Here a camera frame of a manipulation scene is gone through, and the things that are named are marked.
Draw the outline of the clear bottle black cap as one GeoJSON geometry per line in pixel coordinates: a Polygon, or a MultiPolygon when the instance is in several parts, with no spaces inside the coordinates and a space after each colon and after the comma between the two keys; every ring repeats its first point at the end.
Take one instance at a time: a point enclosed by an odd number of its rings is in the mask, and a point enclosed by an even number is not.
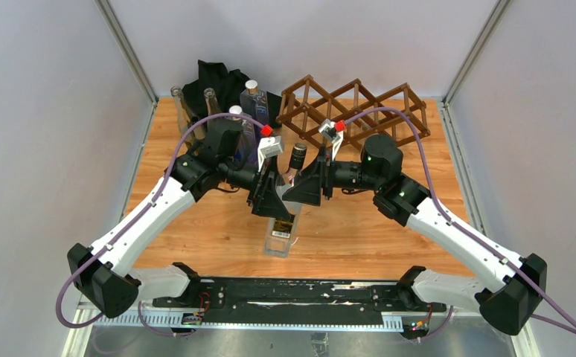
{"type": "MultiPolygon", "coordinates": [[[[288,168],[281,174],[275,188],[281,199],[285,192],[301,179],[306,154],[307,146],[305,144],[297,143],[292,146],[288,168]]],[[[285,258],[298,240],[296,230],[302,204],[290,201],[282,201],[282,204],[287,209],[288,215],[269,220],[263,252],[269,256],[285,258]]]]}

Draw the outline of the blue bottle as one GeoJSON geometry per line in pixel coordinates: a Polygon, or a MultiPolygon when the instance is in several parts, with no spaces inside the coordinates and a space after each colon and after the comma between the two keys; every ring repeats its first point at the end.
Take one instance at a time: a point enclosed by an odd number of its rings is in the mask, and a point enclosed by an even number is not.
{"type": "Polygon", "coordinates": [[[242,120],[241,118],[235,117],[231,117],[231,119],[239,121],[243,126],[240,148],[236,157],[239,159],[245,159],[247,164],[257,165],[258,141],[255,133],[255,125],[250,120],[242,120]]]}
{"type": "Polygon", "coordinates": [[[263,125],[270,125],[267,93],[260,89],[257,81],[247,80],[240,94],[240,106],[243,111],[263,125]]]}

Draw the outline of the clear bottle with dark label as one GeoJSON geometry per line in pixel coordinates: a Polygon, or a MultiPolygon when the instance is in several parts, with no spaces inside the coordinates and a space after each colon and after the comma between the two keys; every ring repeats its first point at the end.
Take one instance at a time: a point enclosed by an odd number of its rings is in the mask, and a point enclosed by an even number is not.
{"type": "Polygon", "coordinates": [[[216,92],[213,88],[206,88],[203,91],[203,95],[205,98],[205,104],[208,111],[208,116],[223,113],[223,110],[219,105],[216,92]]]}

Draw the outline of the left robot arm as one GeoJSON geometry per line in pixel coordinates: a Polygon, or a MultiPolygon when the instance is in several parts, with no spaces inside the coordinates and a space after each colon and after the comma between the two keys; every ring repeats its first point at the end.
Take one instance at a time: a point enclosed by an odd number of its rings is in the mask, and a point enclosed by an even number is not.
{"type": "Polygon", "coordinates": [[[277,157],[284,151],[281,136],[270,126],[260,128],[258,163],[234,163],[243,125],[211,115],[192,127],[208,125],[203,140],[184,154],[175,152],[152,192],[109,233],[90,246],[80,243],[68,252],[70,281],[100,311],[116,318],[140,300],[173,298],[180,306],[194,306],[200,287],[192,271],[182,263],[165,268],[135,269],[144,249],[180,214],[208,191],[225,182],[248,191],[247,204],[256,216],[288,219],[275,186],[280,174],[277,157]]]}

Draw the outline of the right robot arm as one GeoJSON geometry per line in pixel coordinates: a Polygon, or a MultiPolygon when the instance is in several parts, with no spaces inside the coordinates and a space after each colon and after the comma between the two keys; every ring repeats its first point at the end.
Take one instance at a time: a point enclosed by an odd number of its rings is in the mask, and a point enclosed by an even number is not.
{"type": "Polygon", "coordinates": [[[383,216],[436,242],[474,274],[466,278],[413,266],[399,280],[397,299],[404,309],[444,303],[479,313],[504,334],[519,334],[543,299],[546,261],[506,249],[450,213],[402,172],[402,161],[402,151],[387,135],[368,137],[360,162],[336,161],[322,147],[282,197],[319,206],[336,188],[373,190],[383,216]]]}

